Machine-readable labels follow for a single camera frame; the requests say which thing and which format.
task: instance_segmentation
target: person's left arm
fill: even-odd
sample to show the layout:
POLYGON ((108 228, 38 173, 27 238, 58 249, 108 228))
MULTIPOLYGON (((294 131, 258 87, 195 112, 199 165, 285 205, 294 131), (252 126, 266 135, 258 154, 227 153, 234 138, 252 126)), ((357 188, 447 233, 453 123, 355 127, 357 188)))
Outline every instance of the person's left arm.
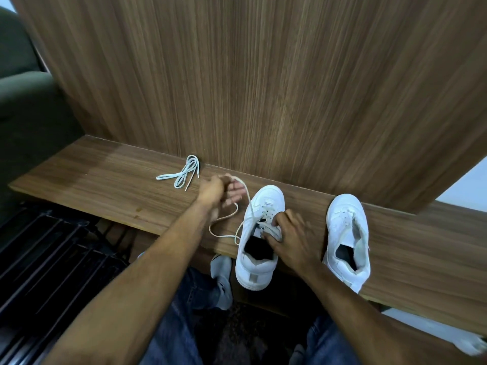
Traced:
POLYGON ((170 305, 205 226, 221 205, 240 200, 243 185, 228 176, 200 180, 195 202, 150 248, 76 317, 43 364, 133 364, 170 305))

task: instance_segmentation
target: jeans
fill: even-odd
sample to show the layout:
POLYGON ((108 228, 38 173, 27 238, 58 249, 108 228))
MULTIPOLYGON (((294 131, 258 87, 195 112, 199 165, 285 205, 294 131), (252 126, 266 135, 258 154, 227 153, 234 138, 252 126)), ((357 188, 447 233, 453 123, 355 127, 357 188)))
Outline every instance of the jeans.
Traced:
MULTIPOLYGON (((213 308, 219 297, 220 289, 215 280, 188 268, 140 364, 202 365, 191 323, 192 310, 213 308)), ((329 316, 318 317, 309 329, 303 363, 360 364, 352 347, 329 316)))

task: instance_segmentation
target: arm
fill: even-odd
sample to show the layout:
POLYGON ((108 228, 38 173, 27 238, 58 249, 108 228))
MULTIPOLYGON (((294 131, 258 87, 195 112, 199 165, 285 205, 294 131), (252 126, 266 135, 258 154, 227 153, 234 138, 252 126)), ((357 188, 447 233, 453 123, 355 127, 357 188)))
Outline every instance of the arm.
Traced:
POLYGON ((363 364, 478 363, 459 350, 439 355, 418 348, 321 263, 321 250, 308 242, 301 215, 286 210, 277 214, 274 222, 281 227, 283 241, 279 243, 268 234, 267 241, 313 290, 363 364))
POLYGON ((137 363, 170 305, 208 222, 221 202, 245 190, 229 177, 200 180, 195 202, 137 261, 76 317, 44 364, 137 363))

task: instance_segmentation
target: person's right arm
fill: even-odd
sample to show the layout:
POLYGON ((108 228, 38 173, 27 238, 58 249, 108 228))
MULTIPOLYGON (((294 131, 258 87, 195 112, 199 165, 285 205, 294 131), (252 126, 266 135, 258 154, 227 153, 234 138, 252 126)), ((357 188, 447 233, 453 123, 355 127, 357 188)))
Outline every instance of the person's right arm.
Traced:
POLYGON ((480 363, 460 350, 441 354, 418 348, 405 333, 348 288, 321 263, 321 251, 309 243, 308 229, 301 215, 292 210, 279 213, 274 223, 281 227, 282 242, 269 234, 265 238, 275 253, 308 284, 362 364, 480 363))

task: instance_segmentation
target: hand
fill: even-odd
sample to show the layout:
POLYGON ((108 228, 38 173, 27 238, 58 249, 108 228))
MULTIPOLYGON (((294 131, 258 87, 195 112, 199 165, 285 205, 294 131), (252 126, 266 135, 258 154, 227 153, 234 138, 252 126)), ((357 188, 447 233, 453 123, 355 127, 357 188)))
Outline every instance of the hand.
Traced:
POLYGON ((214 175, 210 179, 200 179, 196 201, 210 208, 210 221, 215 221, 221 207, 240 201, 246 193, 244 185, 232 179, 230 174, 214 175))
POLYGON ((277 256, 299 276, 302 277, 316 262, 321 263, 321 248, 310 243, 312 231, 301 215, 287 209, 284 213, 278 213, 272 224, 281 227, 283 241, 278 242, 268 233, 264 233, 264 238, 277 256))

